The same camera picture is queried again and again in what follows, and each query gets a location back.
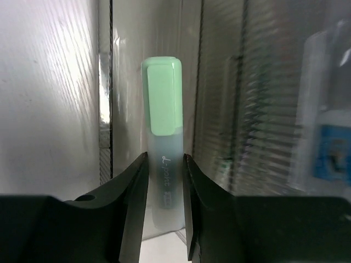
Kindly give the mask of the blue white round tape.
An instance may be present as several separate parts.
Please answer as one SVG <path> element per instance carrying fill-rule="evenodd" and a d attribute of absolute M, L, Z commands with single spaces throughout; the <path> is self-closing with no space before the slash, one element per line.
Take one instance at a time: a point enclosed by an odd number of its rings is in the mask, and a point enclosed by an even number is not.
<path fill-rule="evenodd" d="M 350 197 L 350 27 L 304 45 L 297 105 L 298 141 L 289 184 L 309 195 Z"/>

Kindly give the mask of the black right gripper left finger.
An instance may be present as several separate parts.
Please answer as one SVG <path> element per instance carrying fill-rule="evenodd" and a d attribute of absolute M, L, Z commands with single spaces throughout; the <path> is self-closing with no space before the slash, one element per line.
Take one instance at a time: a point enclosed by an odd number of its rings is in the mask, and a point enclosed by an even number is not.
<path fill-rule="evenodd" d="M 148 179 L 143 153 L 73 201 L 1 195 L 1 262 L 138 262 Z"/>

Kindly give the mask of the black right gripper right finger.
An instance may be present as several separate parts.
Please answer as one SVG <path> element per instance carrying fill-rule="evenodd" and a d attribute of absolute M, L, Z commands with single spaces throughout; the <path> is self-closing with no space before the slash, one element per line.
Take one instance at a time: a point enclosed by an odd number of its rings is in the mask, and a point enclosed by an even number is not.
<path fill-rule="evenodd" d="M 350 262 L 350 203 L 338 197 L 234 196 L 183 157 L 192 262 Z"/>

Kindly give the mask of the green highlighter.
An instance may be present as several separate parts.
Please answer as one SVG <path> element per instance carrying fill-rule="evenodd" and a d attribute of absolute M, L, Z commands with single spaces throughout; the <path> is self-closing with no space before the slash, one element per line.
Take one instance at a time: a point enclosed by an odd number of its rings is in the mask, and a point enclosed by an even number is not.
<path fill-rule="evenodd" d="M 141 64 L 152 220 L 162 232 L 184 226 L 182 63 L 172 56 Z"/>

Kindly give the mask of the clear plastic drawer organizer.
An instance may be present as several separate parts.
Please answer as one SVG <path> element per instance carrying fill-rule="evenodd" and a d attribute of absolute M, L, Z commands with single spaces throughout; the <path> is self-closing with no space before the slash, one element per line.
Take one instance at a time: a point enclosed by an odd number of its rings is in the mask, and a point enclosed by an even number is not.
<path fill-rule="evenodd" d="M 350 1 L 100 1 L 101 180 L 146 150 L 141 61 L 183 66 L 184 151 L 234 195 L 349 197 L 290 176 L 309 37 L 350 18 Z"/>

